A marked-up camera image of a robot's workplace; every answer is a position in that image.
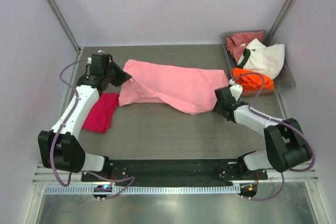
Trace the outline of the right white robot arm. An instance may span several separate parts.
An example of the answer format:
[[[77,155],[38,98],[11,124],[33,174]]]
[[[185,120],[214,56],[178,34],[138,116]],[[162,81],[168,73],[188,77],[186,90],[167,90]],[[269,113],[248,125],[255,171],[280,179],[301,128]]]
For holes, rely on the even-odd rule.
[[[240,99],[242,91],[237,84],[216,89],[217,101],[213,109],[227,121],[244,125],[265,140],[264,152],[253,151],[237,159],[238,176],[247,180],[258,169],[272,168],[280,173],[287,170],[299,172],[296,166],[308,161],[313,165],[314,153],[299,123],[292,118],[283,120],[255,110]]]

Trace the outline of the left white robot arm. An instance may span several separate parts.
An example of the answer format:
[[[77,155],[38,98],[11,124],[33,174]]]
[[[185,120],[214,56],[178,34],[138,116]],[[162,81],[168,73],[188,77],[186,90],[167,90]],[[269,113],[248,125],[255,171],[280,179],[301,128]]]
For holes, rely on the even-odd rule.
[[[73,97],[51,129],[39,133],[38,145],[45,168],[71,173],[90,171],[98,180],[105,182],[112,174],[111,167],[106,165],[108,158],[85,152],[78,138],[90,110],[107,86],[119,87],[131,76],[105,52],[92,54],[85,63],[86,72],[76,85],[62,81],[73,91]]]

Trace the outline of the light pink t shirt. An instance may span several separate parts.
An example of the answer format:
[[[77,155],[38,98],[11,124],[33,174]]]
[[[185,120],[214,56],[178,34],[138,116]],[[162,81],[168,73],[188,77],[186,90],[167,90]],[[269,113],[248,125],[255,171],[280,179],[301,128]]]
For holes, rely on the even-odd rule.
[[[224,71],[183,68],[128,60],[123,70],[132,78],[121,86],[119,105],[165,103],[187,113],[211,111],[217,101],[214,90],[228,86]]]

